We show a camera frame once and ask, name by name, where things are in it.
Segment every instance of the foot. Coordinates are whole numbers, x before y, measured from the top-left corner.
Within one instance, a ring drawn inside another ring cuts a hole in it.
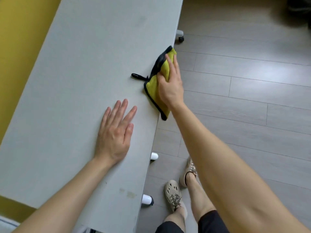
[[[183,187],[186,187],[187,188],[187,184],[186,184],[186,174],[188,172],[191,172],[193,173],[193,175],[196,177],[197,176],[197,172],[196,172],[196,168],[192,162],[192,159],[189,157],[188,158],[188,161],[187,161],[187,165],[186,165],[186,168],[185,168],[185,171],[181,174],[180,176],[180,184],[183,186]]]
[[[181,198],[181,191],[179,185],[176,181],[170,180],[166,183],[164,187],[164,194],[166,199],[168,200],[173,212],[176,211],[177,208],[184,208],[184,217],[187,218],[187,209]]]

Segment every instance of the yellow microfiber towel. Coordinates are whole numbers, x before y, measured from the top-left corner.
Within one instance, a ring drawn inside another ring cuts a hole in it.
[[[146,91],[147,96],[150,98],[152,103],[157,107],[157,109],[161,113],[161,118],[165,121],[169,116],[170,110],[165,105],[165,103],[160,99],[159,90],[158,90],[158,79],[156,77],[158,72],[161,72],[165,77],[165,80],[169,81],[169,63],[165,58],[165,54],[168,54],[169,58],[173,62],[173,57],[176,55],[176,51],[172,46],[169,46],[156,60],[150,77],[143,77],[138,74],[132,74],[133,78],[144,80],[144,89]]]

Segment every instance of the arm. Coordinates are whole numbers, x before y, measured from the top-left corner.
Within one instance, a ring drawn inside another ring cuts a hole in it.
[[[158,74],[159,94],[172,111],[200,182],[231,233],[310,232],[239,156],[212,134],[183,102],[177,58],[169,82]]]
[[[128,101],[107,108],[98,133],[94,158],[14,233],[71,233],[87,200],[109,169],[122,160],[130,147],[137,107],[123,118]]]

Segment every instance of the tabletop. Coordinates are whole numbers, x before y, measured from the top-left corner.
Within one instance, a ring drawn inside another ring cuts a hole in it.
[[[135,232],[158,120],[143,82],[173,45],[183,0],[62,0],[0,147],[0,195],[38,208],[91,159],[108,106],[138,106],[126,158],[79,224]]]

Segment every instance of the shorts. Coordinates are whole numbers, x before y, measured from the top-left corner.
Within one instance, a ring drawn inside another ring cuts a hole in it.
[[[174,222],[164,222],[155,233],[184,233]],[[198,233],[229,233],[216,210],[204,214],[198,223]]]

